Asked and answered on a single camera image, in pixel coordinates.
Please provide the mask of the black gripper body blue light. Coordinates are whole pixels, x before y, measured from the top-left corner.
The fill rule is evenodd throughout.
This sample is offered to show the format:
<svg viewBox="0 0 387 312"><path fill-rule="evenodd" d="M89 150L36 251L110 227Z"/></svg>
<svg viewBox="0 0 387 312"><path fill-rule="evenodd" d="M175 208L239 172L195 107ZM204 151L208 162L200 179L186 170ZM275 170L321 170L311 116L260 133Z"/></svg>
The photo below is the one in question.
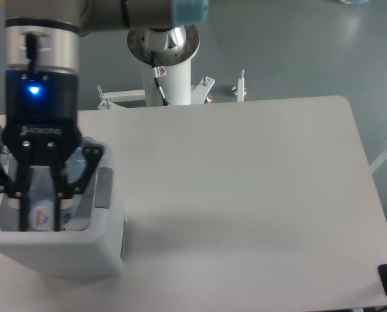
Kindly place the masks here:
<svg viewBox="0 0 387 312"><path fill-rule="evenodd" d="M7 70L2 141L19 163L47 166L48 144L65 163L81 143L77 126L79 77L70 73Z"/></svg>

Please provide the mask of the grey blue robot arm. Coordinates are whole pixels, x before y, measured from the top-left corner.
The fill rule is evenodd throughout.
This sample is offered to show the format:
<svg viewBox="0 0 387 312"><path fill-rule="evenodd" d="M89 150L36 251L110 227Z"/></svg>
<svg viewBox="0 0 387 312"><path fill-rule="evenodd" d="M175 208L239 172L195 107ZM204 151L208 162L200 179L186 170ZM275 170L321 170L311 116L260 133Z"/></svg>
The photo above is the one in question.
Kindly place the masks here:
<svg viewBox="0 0 387 312"><path fill-rule="evenodd" d="M77 126L79 39L93 32L171 29L203 22L207 1L7 1L6 124L0 137L0 194L27 231L34 169L50 169L53 230L87 188L104 148Z"/></svg>

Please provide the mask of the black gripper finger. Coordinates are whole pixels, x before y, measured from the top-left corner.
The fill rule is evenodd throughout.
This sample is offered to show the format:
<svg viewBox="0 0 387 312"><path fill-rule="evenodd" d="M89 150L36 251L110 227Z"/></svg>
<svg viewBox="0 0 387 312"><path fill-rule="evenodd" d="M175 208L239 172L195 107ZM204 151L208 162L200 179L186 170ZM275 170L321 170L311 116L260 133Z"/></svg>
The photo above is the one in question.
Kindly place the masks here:
<svg viewBox="0 0 387 312"><path fill-rule="evenodd" d="M3 150L3 143L0 141L0 154ZM14 156L17 160L16 179L12 180L3 169L0 163L0 194L6 194L19 209L18 230L27 231L29 228L31 186L31 146L26 145L20 148L20 153Z"/></svg>
<svg viewBox="0 0 387 312"><path fill-rule="evenodd" d="M65 161L58 148L50 145L49 171L53 182L53 230L62 231L72 221L104 154L101 144L79 146Z"/></svg>

